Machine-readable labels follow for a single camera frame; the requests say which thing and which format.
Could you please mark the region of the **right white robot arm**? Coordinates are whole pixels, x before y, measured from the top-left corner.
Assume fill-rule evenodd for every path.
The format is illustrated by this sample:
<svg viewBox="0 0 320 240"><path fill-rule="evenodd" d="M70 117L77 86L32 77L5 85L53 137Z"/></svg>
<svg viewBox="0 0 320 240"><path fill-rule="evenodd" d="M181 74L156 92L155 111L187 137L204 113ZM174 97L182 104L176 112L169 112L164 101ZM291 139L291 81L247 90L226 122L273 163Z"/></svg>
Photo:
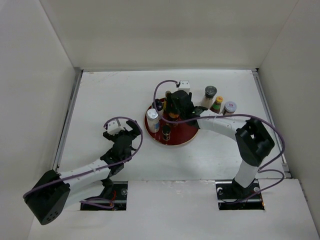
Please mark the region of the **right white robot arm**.
<svg viewBox="0 0 320 240"><path fill-rule="evenodd" d="M184 90L168 94L166 111L179 115L191 127L212 131L236 141L242 162L232 180L231 190L236 197L245 197L250 192L250 185L262 161L274 148L274 140L259 119L238 120L219 115L206 107L194 106L191 95Z"/></svg>

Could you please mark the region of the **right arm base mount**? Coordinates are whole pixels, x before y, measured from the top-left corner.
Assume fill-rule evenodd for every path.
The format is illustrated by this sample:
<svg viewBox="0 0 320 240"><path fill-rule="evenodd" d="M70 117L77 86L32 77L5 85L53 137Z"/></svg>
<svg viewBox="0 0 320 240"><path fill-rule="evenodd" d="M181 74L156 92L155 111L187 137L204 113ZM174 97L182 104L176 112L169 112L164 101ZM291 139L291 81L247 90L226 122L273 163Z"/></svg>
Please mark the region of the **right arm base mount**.
<svg viewBox="0 0 320 240"><path fill-rule="evenodd" d="M215 182L218 208L221 211L264 210L260 185L254 180L249 187L242 189L232 181Z"/></svg>

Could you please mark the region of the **white jar silver lid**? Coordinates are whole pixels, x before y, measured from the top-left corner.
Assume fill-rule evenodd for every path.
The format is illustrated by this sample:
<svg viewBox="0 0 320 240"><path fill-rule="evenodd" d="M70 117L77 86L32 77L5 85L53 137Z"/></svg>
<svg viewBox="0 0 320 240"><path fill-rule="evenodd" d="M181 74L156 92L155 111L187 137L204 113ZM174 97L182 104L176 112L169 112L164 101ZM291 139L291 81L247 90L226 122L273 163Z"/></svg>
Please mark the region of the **white jar silver lid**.
<svg viewBox="0 0 320 240"><path fill-rule="evenodd" d="M151 133L157 133L160 129L159 114L155 108L150 108L146 112L147 126Z"/></svg>

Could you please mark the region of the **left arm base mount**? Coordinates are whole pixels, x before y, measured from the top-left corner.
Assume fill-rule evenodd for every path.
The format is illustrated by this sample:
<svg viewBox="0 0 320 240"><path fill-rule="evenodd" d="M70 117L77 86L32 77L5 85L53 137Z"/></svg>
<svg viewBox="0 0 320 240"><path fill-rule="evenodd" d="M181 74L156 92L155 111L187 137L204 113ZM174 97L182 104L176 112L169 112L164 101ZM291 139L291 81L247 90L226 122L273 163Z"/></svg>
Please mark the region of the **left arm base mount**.
<svg viewBox="0 0 320 240"><path fill-rule="evenodd" d="M81 211L126 211L128 197L127 181L115 181L111 190L103 190L99 196L92 197L91 204L81 203Z"/></svg>

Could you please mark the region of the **small black cap spice jar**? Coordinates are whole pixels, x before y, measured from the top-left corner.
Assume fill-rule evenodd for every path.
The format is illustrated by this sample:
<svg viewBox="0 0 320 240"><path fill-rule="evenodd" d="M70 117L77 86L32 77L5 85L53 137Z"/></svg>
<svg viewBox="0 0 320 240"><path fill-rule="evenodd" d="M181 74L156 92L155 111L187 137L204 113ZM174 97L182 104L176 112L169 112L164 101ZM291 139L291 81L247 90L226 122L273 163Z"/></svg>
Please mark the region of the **small black cap spice jar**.
<svg viewBox="0 0 320 240"><path fill-rule="evenodd" d="M171 127L169 125L164 125L162 127L162 138L164 141L169 141L171 138Z"/></svg>

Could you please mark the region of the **jar with red lid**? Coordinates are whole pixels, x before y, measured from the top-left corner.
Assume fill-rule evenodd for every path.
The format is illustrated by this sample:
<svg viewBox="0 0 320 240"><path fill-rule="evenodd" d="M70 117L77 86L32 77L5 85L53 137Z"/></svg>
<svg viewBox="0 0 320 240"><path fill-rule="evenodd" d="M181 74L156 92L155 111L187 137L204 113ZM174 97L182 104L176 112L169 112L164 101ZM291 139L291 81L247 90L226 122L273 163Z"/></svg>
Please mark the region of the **jar with red lid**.
<svg viewBox="0 0 320 240"><path fill-rule="evenodd" d="M168 115L168 120L173 122L171 123L171 125L173 127L176 127L178 125L177 121L179 120L179 115L172 112L168 112L167 115Z"/></svg>

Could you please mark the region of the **white jar black pump lid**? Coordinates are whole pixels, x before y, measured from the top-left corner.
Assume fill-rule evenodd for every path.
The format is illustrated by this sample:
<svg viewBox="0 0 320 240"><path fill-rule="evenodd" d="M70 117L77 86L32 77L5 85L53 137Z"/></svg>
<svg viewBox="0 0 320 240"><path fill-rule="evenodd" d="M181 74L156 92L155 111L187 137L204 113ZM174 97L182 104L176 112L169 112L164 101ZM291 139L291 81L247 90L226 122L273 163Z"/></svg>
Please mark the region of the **white jar black pump lid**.
<svg viewBox="0 0 320 240"><path fill-rule="evenodd" d="M158 110L159 117L163 116L163 114L164 114L164 105L163 105L163 102L160 99L156 98L155 99L155 103L152 103L151 107L153 109L157 109Z"/></svg>

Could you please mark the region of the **small yellow label bottle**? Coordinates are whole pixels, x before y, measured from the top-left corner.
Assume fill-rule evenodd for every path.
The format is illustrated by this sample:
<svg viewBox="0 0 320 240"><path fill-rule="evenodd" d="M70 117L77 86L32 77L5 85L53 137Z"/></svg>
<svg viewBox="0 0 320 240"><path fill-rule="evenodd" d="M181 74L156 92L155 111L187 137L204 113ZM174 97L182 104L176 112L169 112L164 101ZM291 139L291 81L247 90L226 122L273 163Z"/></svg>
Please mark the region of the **small yellow label bottle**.
<svg viewBox="0 0 320 240"><path fill-rule="evenodd" d="M165 98L164 98L164 102L163 102L163 109L165 112L168 112L170 110L170 106L171 106L171 91L167 90L165 92Z"/></svg>

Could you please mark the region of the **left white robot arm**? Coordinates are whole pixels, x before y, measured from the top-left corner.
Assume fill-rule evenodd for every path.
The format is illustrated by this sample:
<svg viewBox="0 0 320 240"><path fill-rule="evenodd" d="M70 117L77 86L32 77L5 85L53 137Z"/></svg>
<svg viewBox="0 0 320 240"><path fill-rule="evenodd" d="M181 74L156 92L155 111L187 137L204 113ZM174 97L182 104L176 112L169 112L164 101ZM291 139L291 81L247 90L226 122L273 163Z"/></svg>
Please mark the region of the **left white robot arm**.
<svg viewBox="0 0 320 240"><path fill-rule="evenodd" d="M98 199L108 199L112 195L111 177L117 175L137 153L133 141L143 137L137 121L124 117L131 128L127 130L120 124L121 117L108 120L103 137L113 143L112 147L100 158L83 167L56 172L49 170L35 186L23 195L41 225L54 221L62 211L75 203L95 205Z"/></svg>

